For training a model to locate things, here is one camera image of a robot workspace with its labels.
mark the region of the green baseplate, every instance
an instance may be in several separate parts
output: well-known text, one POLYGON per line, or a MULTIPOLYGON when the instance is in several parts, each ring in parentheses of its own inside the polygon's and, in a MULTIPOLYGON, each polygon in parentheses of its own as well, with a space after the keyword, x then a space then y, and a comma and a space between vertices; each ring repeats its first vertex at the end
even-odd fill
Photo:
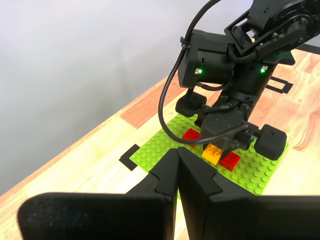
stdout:
MULTIPOLYGON (((195 125, 196 119, 196 115, 187 118, 178 114, 168 123, 168 127, 175 135, 182 138, 183 134, 190 128, 198 132, 200 131, 200 128, 195 125)), ((241 156, 241 159, 233 172, 231 172, 219 164, 214 165, 202 158, 202 145, 196 145, 193 148, 189 145, 177 143, 168 137, 164 130, 161 129, 145 145, 136 151, 130 159, 145 171, 149 172, 167 151, 172 148, 185 147, 217 169, 218 172, 227 179, 255 195, 261 195, 289 145, 288 143, 285 145, 285 149, 277 161, 271 161, 256 153, 254 144, 255 142, 251 144, 248 150, 237 149, 234 151, 235 154, 241 156)))

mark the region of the white wall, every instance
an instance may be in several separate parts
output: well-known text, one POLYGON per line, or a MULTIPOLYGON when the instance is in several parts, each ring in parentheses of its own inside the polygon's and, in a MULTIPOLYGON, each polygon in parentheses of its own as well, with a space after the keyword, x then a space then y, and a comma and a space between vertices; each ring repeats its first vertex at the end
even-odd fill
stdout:
MULTIPOLYGON (((252 0, 239 2, 197 28, 223 33, 252 0)), ((167 76, 205 3, 1 1, 0 194, 167 76)))

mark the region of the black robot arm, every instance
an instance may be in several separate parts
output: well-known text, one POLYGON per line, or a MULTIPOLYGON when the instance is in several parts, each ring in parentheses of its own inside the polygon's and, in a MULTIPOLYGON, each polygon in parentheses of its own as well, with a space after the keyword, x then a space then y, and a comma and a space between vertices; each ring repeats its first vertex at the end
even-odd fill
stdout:
MULTIPOLYGON (((212 0, 206 6, 212 7, 217 2, 212 0)), ((257 139, 255 150, 277 160, 285 148, 286 133, 269 125, 259 130, 248 120, 277 65, 294 65, 290 50, 319 34, 319 14, 320 1, 254 0, 251 8, 225 29, 226 35, 189 27, 191 34, 181 38, 182 50, 166 86, 169 87, 178 69, 179 84, 188 91, 177 102, 176 111, 186 117, 198 114, 195 123, 201 128, 201 140, 182 140, 166 128, 161 101, 165 87, 159 119, 166 133, 184 144, 203 144, 205 148, 212 143, 223 150, 221 157, 238 148, 248 149, 257 139), (194 92, 196 86, 222 93, 209 107, 207 99, 194 92)))

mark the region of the wooden table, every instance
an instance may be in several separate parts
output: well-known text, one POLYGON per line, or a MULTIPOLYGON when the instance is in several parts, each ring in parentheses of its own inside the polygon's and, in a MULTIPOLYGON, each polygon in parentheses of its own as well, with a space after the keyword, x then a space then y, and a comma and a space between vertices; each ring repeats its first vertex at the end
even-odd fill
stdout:
MULTIPOLYGON (((278 66, 273 76, 294 86, 288 95, 266 89, 250 121, 270 124, 288 135, 289 150, 264 195, 320 195, 320 56, 294 50, 295 66, 278 66)), ((126 168, 119 158, 131 146, 142 146, 161 129, 158 101, 165 79, 97 126, 61 154, 0 197, 0 240, 21 239, 19 206, 45 192, 126 193, 147 174, 126 168)), ((219 92, 197 88, 213 104, 219 92)), ((169 122, 177 100, 185 94, 175 77, 165 101, 169 122)), ((189 239, 178 200, 176 239, 189 239)))

